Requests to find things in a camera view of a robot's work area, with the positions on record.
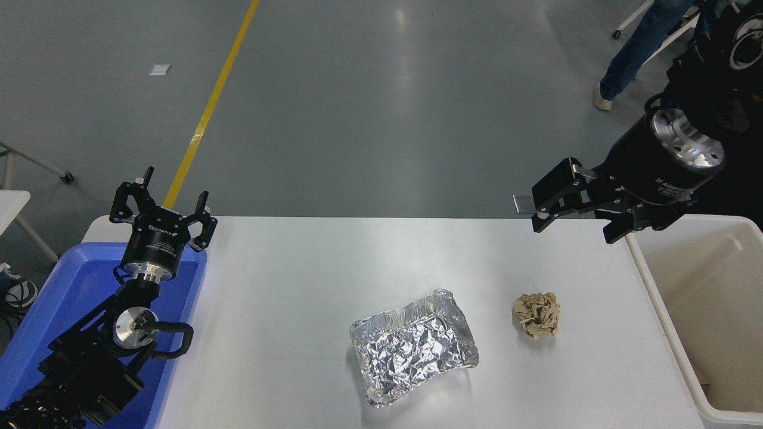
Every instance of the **caster wheel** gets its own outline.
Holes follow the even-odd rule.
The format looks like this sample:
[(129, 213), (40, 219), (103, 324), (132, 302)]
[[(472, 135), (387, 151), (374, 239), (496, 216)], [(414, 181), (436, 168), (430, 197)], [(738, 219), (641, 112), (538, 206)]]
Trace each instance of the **caster wheel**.
[(74, 176), (72, 176), (72, 173), (67, 171), (66, 176), (61, 176), (61, 182), (64, 182), (68, 185), (71, 182), (74, 182)]

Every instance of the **yellow floor line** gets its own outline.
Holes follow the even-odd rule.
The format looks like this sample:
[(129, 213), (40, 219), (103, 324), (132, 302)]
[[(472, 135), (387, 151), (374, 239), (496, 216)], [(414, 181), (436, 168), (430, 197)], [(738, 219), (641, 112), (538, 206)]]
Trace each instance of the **yellow floor line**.
[(196, 125), (196, 131), (193, 133), (191, 143), (188, 144), (188, 149), (185, 151), (185, 155), (183, 155), (180, 167), (178, 168), (177, 173), (175, 173), (175, 178), (172, 180), (167, 196), (164, 198), (162, 205), (165, 208), (172, 209), (172, 206), (175, 205), (175, 200), (178, 198), (180, 188), (183, 186), (185, 176), (188, 174), (188, 169), (191, 168), (193, 158), (196, 156), (196, 150), (198, 149), (199, 144), (201, 144), (201, 138), (204, 136), (204, 132), (207, 130), (209, 118), (212, 117), (214, 106), (217, 105), (217, 99), (220, 98), (220, 93), (223, 91), (225, 81), (228, 79), (228, 74), (230, 73), (230, 68), (233, 67), (233, 62), (236, 60), (236, 55), (241, 47), (241, 42), (246, 35), (246, 30), (249, 28), (249, 23), (252, 20), (252, 15), (254, 15), (255, 9), (257, 9), (258, 3), (259, 0), (252, 0), (252, 3), (249, 5), (249, 10), (246, 11), (246, 17), (244, 17), (241, 27), (239, 27), (239, 32), (236, 34), (236, 40), (233, 41), (233, 46), (230, 47), (228, 58), (225, 59), (223, 69), (220, 71), (220, 75), (217, 77), (217, 82), (214, 84), (214, 89), (212, 89), (212, 93), (209, 95), (207, 105), (204, 107), (204, 113), (201, 114), (201, 119), (199, 119), (198, 125)]

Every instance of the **jeans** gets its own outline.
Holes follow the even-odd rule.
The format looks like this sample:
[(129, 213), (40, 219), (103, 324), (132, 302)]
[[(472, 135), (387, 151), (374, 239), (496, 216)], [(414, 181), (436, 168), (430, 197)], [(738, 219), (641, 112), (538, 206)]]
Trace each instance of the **jeans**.
[(635, 79), (644, 61), (662, 45), (670, 30), (693, 4), (694, 0), (655, 0), (633, 36), (612, 59), (607, 74), (599, 83), (602, 98), (614, 100)]

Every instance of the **brown paper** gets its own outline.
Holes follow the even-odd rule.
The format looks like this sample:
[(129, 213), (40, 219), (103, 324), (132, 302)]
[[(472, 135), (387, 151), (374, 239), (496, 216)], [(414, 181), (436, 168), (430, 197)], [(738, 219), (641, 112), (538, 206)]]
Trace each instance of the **brown paper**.
[(514, 314), (520, 319), (522, 329), (536, 340), (538, 334), (556, 335), (561, 308), (552, 292), (523, 294), (514, 301)]

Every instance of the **crumpled aluminum foil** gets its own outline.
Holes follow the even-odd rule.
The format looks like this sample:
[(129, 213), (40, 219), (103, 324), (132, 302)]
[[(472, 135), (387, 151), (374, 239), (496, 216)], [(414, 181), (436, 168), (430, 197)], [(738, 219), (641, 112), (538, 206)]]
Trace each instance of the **crumpled aluminum foil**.
[(349, 328), (365, 400), (390, 405), (411, 389), (451, 369), (477, 366), (479, 355), (466, 318), (445, 289), (404, 308), (384, 311)]

